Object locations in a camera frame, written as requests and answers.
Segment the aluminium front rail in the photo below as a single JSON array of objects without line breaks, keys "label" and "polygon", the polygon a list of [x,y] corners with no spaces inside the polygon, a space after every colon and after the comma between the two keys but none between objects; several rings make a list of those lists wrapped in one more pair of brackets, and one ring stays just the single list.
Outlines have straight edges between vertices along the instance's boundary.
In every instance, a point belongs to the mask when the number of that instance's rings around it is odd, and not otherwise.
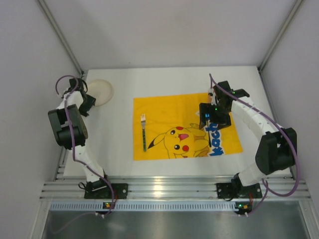
[{"label": "aluminium front rail", "polygon": [[[142,201],[222,201],[217,198],[217,183],[229,182],[229,177],[111,177],[112,183],[127,183],[127,200]],[[45,182],[40,193],[41,200],[84,200],[84,190],[78,187],[84,178],[58,178]],[[274,176],[268,178],[270,189],[277,193],[288,193],[294,186],[292,177]],[[277,197],[268,193],[268,201],[310,200],[311,195],[304,180],[289,197]]]}]

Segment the yellow Pikachu placemat cloth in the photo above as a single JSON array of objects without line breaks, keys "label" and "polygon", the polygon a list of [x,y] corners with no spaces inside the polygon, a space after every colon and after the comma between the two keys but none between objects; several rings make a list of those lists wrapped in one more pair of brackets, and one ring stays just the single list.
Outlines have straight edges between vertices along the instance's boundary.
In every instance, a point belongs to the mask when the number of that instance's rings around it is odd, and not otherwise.
[{"label": "yellow Pikachu placemat cloth", "polygon": [[[206,93],[135,98],[133,104],[134,160],[186,159],[242,153],[235,123],[229,129],[199,129],[199,104]],[[141,114],[146,116],[147,150],[143,150]]]}]

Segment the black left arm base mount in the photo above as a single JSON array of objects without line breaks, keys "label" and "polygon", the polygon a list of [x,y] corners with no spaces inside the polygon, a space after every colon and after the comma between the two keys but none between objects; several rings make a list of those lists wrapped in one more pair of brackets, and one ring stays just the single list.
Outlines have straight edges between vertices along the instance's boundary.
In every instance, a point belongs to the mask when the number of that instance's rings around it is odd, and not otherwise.
[{"label": "black left arm base mount", "polygon": [[[129,186],[127,183],[112,183],[111,186],[114,191],[114,199],[127,198]],[[89,182],[84,190],[85,199],[112,199],[111,189],[104,181]]]}]

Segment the aluminium corner frame post right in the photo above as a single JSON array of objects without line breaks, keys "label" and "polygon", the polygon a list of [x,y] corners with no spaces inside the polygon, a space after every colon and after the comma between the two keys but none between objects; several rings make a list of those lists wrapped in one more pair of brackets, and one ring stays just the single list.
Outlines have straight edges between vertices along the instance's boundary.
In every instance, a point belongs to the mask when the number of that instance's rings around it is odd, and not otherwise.
[{"label": "aluminium corner frame post right", "polygon": [[269,60],[271,59],[272,55],[275,53],[276,48],[279,46],[280,42],[284,38],[285,34],[287,33],[288,29],[292,25],[295,17],[297,16],[299,10],[301,9],[302,5],[304,4],[304,0],[295,0],[292,7],[290,8],[287,16],[285,17],[283,23],[281,24],[278,32],[276,33],[273,41],[271,42],[269,48],[266,51],[263,60],[261,61],[260,65],[257,67],[259,74],[263,72],[265,67],[267,66]]}]

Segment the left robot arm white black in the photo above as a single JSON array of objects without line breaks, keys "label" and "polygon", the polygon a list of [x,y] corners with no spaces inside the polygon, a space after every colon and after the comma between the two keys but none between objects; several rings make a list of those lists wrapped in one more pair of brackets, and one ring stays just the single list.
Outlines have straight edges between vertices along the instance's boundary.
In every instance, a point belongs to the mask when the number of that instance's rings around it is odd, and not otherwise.
[{"label": "left robot arm white black", "polygon": [[82,166],[90,190],[110,188],[104,169],[86,145],[88,130],[83,117],[89,116],[88,111],[96,105],[97,98],[88,94],[85,81],[72,75],[60,77],[55,90],[62,102],[48,112],[48,118],[57,144],[70,151],[73,161]]}]

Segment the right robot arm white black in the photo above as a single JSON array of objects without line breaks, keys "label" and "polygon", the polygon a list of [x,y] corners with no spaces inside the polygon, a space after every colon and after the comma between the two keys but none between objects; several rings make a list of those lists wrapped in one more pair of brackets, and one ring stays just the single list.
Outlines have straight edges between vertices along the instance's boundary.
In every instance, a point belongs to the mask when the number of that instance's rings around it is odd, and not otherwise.
[{"label": "right robot arm white black", "polygon": [[234,175],[234,185],[246,188],[295,165],[297,133],[263,113],[245,90],[230,88],[228,81],[211,81],[208,97],[208,102],[199,105],[200,128],[229,129],[233,125],[231,117],[237,116],[259,143],[253,163]]}]

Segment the aluminium corner frame post left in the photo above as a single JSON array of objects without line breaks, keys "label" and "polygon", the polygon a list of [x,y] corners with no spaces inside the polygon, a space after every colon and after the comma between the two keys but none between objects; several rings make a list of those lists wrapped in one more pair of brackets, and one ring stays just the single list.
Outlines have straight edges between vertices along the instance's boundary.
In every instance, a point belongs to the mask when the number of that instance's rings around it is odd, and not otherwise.
[{"label": "aluminium corner frame post left", "polygon": [[78,60],[76,59],[67,39],[65,38],[65,36],[64,36],[61,28],[59,27],[54,15],[52,14],[49,6],[47,5],[47,2],[45,0],[36,0],[35,2],[38,4],[40,10],[43,12],[45,18],[47,19],[50,26],[52,27],[55,35],[57,36],[60,44],[62,45],[62,48],[64,49],[65,53],[69,57],[72,65],[76,69],[77,73],[79,75],[83,75],[84,71],[81,68]]}]

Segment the cream round plate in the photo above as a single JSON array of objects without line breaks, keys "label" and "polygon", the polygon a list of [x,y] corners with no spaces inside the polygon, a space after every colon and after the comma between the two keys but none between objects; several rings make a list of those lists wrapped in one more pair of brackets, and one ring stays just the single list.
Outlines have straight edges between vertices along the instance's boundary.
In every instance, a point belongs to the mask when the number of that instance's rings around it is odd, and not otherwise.
[{"label": "cream round plate", "polygon": [[87,94],[96,99],[95,106],[99,107],[112,98],[114,89],[110,82],[103,79],[95,79],[88,83]]}]

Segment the aluminium corner frame post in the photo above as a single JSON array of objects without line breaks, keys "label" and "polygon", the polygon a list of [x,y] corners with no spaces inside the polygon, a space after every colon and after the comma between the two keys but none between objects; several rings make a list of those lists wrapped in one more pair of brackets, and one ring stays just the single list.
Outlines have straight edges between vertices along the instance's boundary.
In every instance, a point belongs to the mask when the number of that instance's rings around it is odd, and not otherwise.
[{"label": "aluminium corner frame post", "polygon": [[279,46],[280,42],[284,38],[285,34],[287,33],[288,29],[292,25],[295,17],[297,16],[299,10],[301,9],[302,5],[304,4],[304,0],[295,0],[292,7],[290,8],[287,16],[285,17],[283,23],[281,24],[278,32],[276,33],[273,41],[271,42],[269,48],[266,51],[263,60],[261,61],[260,65],[257,67],[259,74],[263,72],[265,67],[267,66],[269,60],[271,59],[272,55],[275,53],[276,48]]},{"label": "aluminium corner frame post", "polygon": [[77,73],[79,75],[83,75],[84,71],[81,68],[78,60],[76,59],[67,39],[65,38],[65,36],[64,36],[61,28],[59,27],[54,15],[52,14],[49,6],[47,5],[47,2],[45,0],[36,0],[35,2],[38,4],[40,10],[43,12],[45,18],[47,19],[50,26],[52,27],[55,35],[57,36],[60,44],[62,45],[62,48],[64,49],[65,53],[69,57],[72,65],[76,69]]}]

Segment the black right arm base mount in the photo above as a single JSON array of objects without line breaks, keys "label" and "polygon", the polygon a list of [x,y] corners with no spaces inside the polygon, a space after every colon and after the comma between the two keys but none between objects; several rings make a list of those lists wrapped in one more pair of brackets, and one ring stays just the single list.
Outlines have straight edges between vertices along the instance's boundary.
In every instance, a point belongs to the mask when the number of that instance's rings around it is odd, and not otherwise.
[{"label": "black right arm base mount", "polygon": [[217,198],[225,201],[233,199],[261,199],[263,197],[259,183],[251,186],[243,186],[238,173],[230,182],[216,184]]}]

